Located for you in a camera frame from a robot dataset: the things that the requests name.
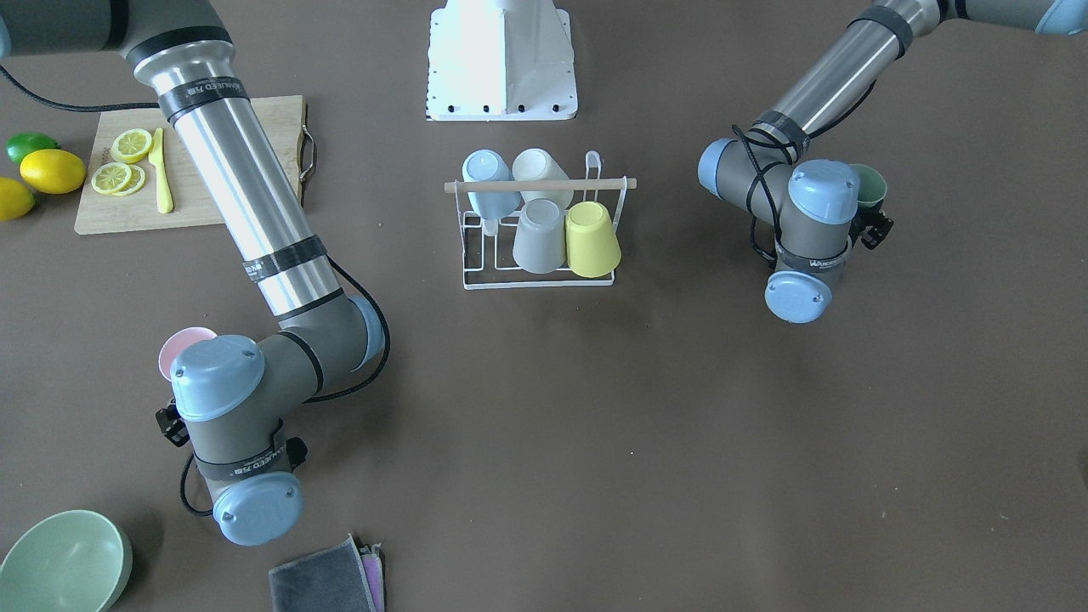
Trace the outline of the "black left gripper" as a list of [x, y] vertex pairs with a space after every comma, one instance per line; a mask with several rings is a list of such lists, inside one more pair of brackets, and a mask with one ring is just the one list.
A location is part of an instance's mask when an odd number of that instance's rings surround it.
[[893, 227], [894, 220], [881, 208], [860, 208], [854, 217], [854, 245], [875, 249], [893, 231]]

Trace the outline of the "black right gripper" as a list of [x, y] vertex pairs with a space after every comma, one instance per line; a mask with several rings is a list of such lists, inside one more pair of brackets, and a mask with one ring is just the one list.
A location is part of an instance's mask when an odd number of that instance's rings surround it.
[[166, 407], [156, 411], [154, 419], [160, 433], [166, 438], [171, 445], [183, 448], [190, 441], [186, 423], [180, 417], [180, 408], [176, 404], [166, 404]]

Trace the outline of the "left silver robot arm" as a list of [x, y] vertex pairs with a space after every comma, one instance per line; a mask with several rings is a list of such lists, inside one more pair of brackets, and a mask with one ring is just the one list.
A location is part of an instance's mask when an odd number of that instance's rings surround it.
[[811, 143], [854, 112], [882, 71], [947, 20], [1073, 36], [1085, 29], [1085, 3], [874, 1], [777, 105], [700, 156], [700, 185], [772, 229], [772, 249], [759, 249], [772, 267], [764, 298], [790, 325], [816, 321], [831, 306], [855, 245], [878, 247], [893, 227], [877, 172], [808, 160]]

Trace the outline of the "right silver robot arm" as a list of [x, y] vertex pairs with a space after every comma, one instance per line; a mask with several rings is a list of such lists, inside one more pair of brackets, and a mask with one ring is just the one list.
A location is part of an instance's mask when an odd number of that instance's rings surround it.
[[150, 87], [190, 156], [277, 331], [183, 348], [170, 381], [211, 516], [230, 542], [261, 546], [302, 515], [284, 433], [289, 411], [388, 360], [388, 325], [349, 296], [256, 115], [235, 46], [207, 1], [4, 1], [3, 57], [112, 51]]

